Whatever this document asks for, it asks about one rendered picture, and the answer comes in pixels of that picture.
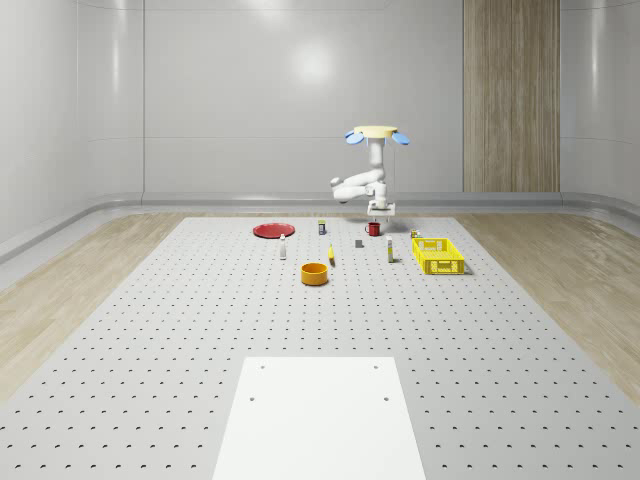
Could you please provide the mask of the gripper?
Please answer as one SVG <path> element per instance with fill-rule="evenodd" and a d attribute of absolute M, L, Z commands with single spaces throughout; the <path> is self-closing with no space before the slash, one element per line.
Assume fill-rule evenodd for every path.
<path fill-rule="evenodd" d="M 374 222 L 376 222 L 377 218 L 386 218 L 386 220 L 389 221 L 395 214 L 396 205 L 393 202 L 386 202 L 383 207 L 380 207 L 378 201 L 369 201 L 367 215 L 370 216 Z"/>

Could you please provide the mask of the yellow basket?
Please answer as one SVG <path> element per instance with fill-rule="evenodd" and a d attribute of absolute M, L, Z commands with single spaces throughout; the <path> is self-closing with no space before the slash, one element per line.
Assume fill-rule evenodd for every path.
<path fill-rule="evenodd" d="M 464 257 L 447 238 L 413 238 L 412 253 L 425 274 L 464 274 Z"/>

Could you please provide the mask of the yellow bowl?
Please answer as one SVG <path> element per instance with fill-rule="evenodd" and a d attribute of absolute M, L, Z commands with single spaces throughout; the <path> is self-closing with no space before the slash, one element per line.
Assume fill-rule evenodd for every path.
<path fill-rule="evenodd" d="M 301 266 L 301 282 L 309 286 L 324 285 L 328 281 L 328 267 L 322 263 L 310 262 Z"/>

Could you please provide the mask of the red plate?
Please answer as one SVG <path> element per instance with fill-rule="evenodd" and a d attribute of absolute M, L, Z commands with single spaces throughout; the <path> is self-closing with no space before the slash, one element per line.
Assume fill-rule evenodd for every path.
<path fill-rule="evenodd" d="M 255 236 L 265 239 L 279 239 L 295 233 L 295 227 L 287 223 L 265 223 L 253 228 Z"/>

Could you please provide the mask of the white board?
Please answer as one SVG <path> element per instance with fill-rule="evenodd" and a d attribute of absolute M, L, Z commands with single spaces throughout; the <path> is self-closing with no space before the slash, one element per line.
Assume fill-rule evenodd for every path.
<path fill-rule="evenodd" d="M 425 480 L 391 357 L 248 357 L 213 480 Z"/>

